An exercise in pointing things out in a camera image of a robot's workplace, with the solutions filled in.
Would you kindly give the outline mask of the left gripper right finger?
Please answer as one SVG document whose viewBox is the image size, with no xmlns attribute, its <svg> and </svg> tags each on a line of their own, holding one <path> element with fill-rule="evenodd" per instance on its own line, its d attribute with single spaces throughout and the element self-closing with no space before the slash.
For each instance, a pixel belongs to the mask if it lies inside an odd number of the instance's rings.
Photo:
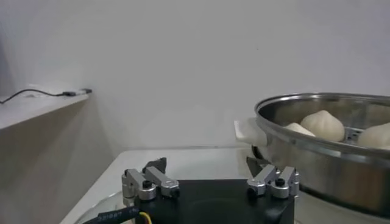
<svg viewBox="0 0 390 224">
<path fill-rule="evenodd" d="M 252 177 L 247 180 L 249 197 L 258 198 L 267 191 L 275 198 L 298 197 L 300 174 L 294 167 L 283 170 L 262 159 L 247 157 L 247 166 Z"/>
</svg>

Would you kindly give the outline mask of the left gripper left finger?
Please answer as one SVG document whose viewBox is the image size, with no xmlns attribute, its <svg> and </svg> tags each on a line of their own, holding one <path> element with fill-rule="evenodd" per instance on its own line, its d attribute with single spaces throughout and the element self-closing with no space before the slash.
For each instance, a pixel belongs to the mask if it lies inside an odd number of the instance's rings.
<svg viewBox="0 0 390 224">
<path fill-rule="evenodd" d="M 121 176 L 124 206 L 132 206 L 136 198 L 141 201 L 154 200 L 157 194 L 166 198 L 179 198 L 179 181 L 166 176 L 166 166 L 167 158 L 162 157 L 147 162 L 141 172 L 126 169 Z"/>
</svg>

